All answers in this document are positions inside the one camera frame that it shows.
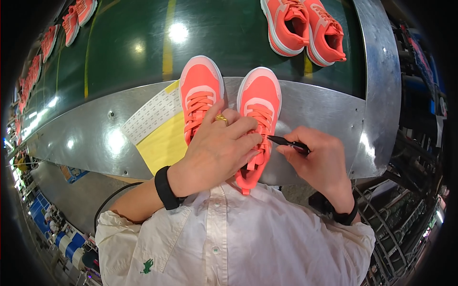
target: gold ring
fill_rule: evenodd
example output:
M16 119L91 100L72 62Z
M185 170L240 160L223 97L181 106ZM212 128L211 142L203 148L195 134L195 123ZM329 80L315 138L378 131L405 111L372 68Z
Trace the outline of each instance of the gold ring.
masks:
M215 120L224 120L224 121L226 121L226 126L228 126L228 120L227 120L227 118L225 118L224 115L222 115L221 113L218 114L218 115L215 117Z

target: right hand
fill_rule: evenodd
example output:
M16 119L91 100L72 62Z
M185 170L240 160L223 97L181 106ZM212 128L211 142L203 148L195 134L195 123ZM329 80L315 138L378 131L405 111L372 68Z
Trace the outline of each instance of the right hand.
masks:
M300 141L310 149L305 157L289 146L278 146L297 174L322 193L338 213L350 213L354 206L351 182L345 169L342 142L313 128L299 126L286 134L288 141Z

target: black wristband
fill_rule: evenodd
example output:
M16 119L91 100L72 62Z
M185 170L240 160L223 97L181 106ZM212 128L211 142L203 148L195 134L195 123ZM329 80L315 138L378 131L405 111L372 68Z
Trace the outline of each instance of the black wristband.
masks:
M338 214L334 209L333 209L333 219L338 222L343 224L344 226L349 226L351 225L351 222L354 220L356 217L356 214L358 213L358 202L354 199L354 206L353 210L351 211L350 214Z
M165 166L156 172L154 176L154 185L158 192L159 198L166 210L174 210L180 206L185 198L177 198L170 188L169 179L167 178L167 170L170 166Z

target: stainless steel surface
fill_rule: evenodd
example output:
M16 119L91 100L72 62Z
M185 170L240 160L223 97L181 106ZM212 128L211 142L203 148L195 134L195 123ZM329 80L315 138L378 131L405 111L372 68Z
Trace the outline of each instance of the stainless steel surface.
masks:
M242 77L225 77L229 108L236 108ZM87 102L40 128L28 139L32 156L88 171L150 179L151 172L137 149L120 131L121 125L145 102L167 87L161 82L117 92ZM299 125L340 138L350 169L363 128L365 101L341 92L298 82L280 81L282 110L275 135ZM283 155L273 151L260 182L272 185L303 181Z
M366 57L366 109L351 178L380 176L394 147L401 104L398 49L380 0L353 0Z

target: hand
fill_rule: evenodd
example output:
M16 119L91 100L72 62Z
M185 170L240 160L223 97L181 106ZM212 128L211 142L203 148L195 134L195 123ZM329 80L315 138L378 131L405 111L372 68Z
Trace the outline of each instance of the hand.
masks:
M167 171L175 196L186 197L221 184L258 154L252 148L262 142L262 136L259 133L246 135L256 130L256 119L226 109L222 112L228 120L226 126L224 120L215 121L223 105L221 100L207 111L185 157Z
M351 182L345 169L342 142L316 129L300 126L286 134L288 141L300 141L310 149L305 157L289 146L278 146L297 174L322 193L337 213L351 213L354 207Z

